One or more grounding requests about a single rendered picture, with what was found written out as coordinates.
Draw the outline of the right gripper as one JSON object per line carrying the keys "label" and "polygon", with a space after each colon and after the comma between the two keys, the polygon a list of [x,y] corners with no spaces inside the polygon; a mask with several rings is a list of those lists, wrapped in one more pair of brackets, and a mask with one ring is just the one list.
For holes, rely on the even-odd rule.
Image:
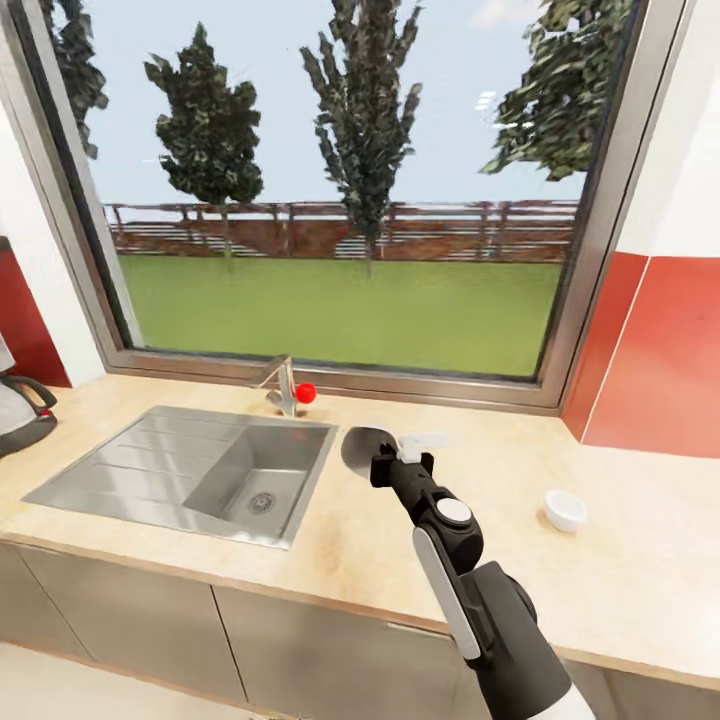
{"label": "right gripper", "polygon": [[388,444],[381,445],[379,455],[372,458],[370,482],[373,487],[391,487],[402,501],[402,490],[416,478],[432,478],[434,457],[429,452],[421,453],[420,463],[406,464],[397,457]]}

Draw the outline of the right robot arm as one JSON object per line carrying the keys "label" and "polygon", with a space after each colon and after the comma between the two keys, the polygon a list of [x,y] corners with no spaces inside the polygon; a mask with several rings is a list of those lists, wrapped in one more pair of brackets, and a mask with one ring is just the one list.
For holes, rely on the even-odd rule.
{"label": "right robot arm", "polygon": [[494,560],[472,509],[432,478],[449,436],[413,433],[381,445],[373,487],[391,487],[415,524],[413,546],[464,664],[476,671],[493,720],[597,720],[542,631],[525,588]]}

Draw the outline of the paper coffee filter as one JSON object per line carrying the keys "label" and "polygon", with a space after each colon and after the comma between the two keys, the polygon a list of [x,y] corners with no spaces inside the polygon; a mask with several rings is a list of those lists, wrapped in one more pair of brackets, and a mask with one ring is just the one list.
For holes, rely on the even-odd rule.
{"label": "paper coffee filter", "polygon": [[400,451],[393,434],[377,420],[352,426],[341,446],[343,463],[362,478],[370,480],[372,458],[379,455],[381,445],[386,444],[395,453]]}

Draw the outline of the coffee cup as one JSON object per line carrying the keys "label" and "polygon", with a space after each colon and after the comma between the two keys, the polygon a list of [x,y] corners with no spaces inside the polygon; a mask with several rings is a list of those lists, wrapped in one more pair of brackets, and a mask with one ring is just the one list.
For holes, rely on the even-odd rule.
{"label": "coffee cup", "polygon": [[556,529],[572,531],[585,522],[588,513],[572,493],[553,490],[545,495],[545,515]]}

